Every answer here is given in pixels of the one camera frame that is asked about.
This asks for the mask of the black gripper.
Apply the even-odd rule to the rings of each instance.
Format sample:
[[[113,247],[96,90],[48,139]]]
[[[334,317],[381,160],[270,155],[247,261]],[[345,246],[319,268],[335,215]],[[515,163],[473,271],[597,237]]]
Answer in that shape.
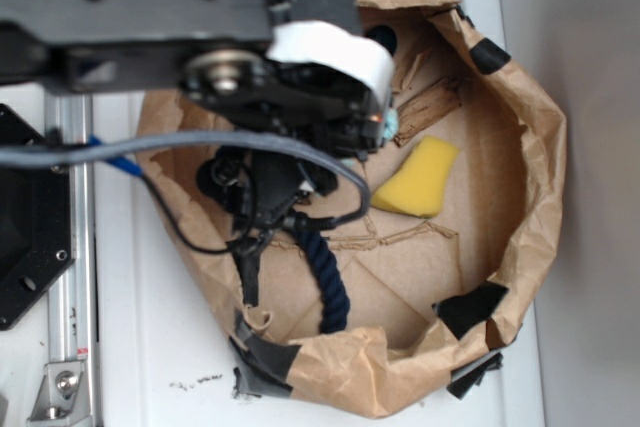
[[[271,0],[262,54],[219,48],[191,60],[181,83],[235,126],[278,133],[337,157],[384,145],[393,56],[368,39],[356,0]]]

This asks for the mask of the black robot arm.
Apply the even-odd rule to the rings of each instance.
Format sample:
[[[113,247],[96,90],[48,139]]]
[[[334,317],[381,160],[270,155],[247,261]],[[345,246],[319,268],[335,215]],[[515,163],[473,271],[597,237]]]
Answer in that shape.
[[[1,81],[59,94],[179,89],[336,156],[383,144],[394,63],[357,0],[1,0]]]

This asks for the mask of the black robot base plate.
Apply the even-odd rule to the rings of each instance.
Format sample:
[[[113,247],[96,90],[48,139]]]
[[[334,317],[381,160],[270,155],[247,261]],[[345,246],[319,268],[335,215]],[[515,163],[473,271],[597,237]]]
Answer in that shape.
[[[1,169],[1,329],[12,329],[73,260],[65,168]]]

